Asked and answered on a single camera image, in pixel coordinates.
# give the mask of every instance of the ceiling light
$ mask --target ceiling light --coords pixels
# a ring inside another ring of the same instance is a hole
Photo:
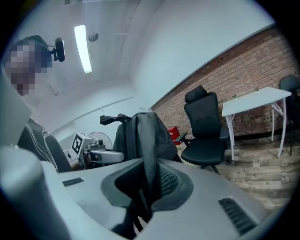
[[[90,65],[90,58],[88,52],[88,45],[86,42],[86,31],[85,25],[80,25],[74,27],[75,38],[77,43],[77,48],[80,56],[80,60],[85,73],[90,73],[92,71],[92,67]]]

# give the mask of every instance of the black office chair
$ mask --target black office chair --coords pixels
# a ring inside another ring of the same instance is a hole
[[[220,174],[215,165],[224,159],[229,131],[228,128],[221,128],[217,96],[214,92],[207,93],[200,85],[185,95],[185,102],[184,110],[195,139],[189,144],[185,139],[187,133],[176,139],[176,142],[184,142],[187,146],[181,157],[189,163],[201,166],[202,169],[211,166]]]
[[[286,98],[286,115],[289,119],[290,126],[290,144],[291,150],[290,155],[292,155],[292,125],[291,121],[295,124],[295,126],[300,128],[300,97],[297,96],[300,91],[300,80],[294,75],[290,75],[284,77],[280,80],[280,89],[289,91],[292,93],[291,96]]]

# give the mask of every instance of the white table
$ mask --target white table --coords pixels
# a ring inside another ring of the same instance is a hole
[[[234,146],[234,136],[233,136],[233,118],[236,113],[241,113],[256,107],[260,107],[263,105],[271,104],[272,106],[272,138],[274,136],[274,110],[279,113],[283,117],[283,128],[282,128],[282,136],[281,136],[281,143],[279,147],[279,152],[277,157],[280,157],[283,142],[285,139],[285,127],[286,127],[286,106],[285,106],[285,98],[290,96],[291,93],[288,91],[275,89],[275,88],[263,88],[256,92],[251,92],[246,94],[242,97],[235,98],[231,101],[223,103],[223,110],[222,116],[226,117],[228,129],[229,129],[229,136],[230,136],[230,143],[231,143],[231,155],[232,160],[233,155],[233,146]],[[282,100],[283,103],[283,111],[282,109],[276,104],[276,101]]]

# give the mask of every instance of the person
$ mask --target person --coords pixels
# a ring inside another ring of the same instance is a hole
[[[40,36],[26,37],[10,48],[5,60],[5,73],[11,85],[20,96],[29,94],[40,73],[46,73],[52,67],[51,52],[47,43]],[[72,171],[61,146],[54,136],[30,118],[21,134],[18,147],[29,150],[41,161],[54,165],[57,172]]]

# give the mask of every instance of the red object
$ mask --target red object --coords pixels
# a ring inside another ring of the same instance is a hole
[[[170,133],[175,145],[180,145],[180,142],[175,142],[175,140],[180,136],[177,127],[169,127],[168,132]]]

